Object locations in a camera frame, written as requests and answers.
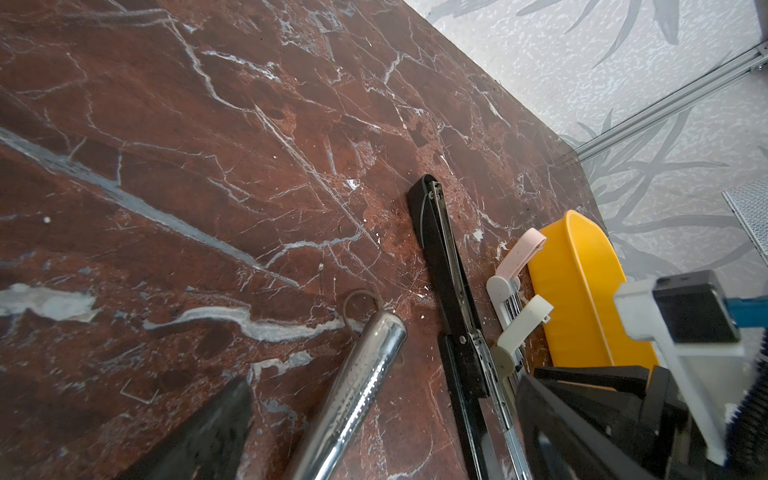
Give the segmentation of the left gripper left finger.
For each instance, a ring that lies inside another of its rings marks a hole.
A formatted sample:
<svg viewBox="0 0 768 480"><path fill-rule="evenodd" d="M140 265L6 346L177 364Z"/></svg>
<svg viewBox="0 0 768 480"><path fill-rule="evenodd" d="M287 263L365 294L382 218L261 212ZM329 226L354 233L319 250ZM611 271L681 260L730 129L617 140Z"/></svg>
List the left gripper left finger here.
<svg viewBox="0 0 768 480"><path fill-rule="evenodd" d="M234 479L251 418L249 384L235 378L118 477Z"/></svg>

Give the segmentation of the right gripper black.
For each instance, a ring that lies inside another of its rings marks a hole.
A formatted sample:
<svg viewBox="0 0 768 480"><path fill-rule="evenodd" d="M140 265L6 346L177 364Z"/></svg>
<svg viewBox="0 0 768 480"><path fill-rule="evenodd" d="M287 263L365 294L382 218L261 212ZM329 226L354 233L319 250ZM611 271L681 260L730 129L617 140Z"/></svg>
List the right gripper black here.
<svg viewBox="0 0 768 480"><path fill-rule="evenodd" d="M651 479L726 479L669 370L655 366L540 367L539 380L591 426L653 475ZM545 436L539 437L550 477L580 479Z"/></svg>

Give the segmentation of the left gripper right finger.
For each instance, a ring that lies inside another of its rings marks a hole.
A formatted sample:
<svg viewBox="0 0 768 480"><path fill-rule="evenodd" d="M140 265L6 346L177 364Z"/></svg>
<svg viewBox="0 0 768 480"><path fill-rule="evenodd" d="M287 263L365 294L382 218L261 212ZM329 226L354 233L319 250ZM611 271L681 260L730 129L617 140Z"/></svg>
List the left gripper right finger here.
<svg viewBox="0 0 768 480"><path fill-rule="evenodd" d="M535 479L550 477L540 436L549 440L580 479L653 477L539 380L527 376L520 381L516 408L529 469Z"/></svg>

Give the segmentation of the pink mini stapler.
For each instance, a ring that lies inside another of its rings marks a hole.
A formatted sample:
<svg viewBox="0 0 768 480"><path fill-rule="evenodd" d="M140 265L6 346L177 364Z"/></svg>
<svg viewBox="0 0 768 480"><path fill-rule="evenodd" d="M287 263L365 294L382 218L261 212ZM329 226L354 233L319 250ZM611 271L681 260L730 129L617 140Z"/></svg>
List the pink mini stapler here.
<svg viewBox="0 0 768 480"><path fill-rule="evenodd" d="M486 282L486 290L501 327L506 330L522 310L519 275L543 248L547 238L535 228L528 229Z"/></svg>

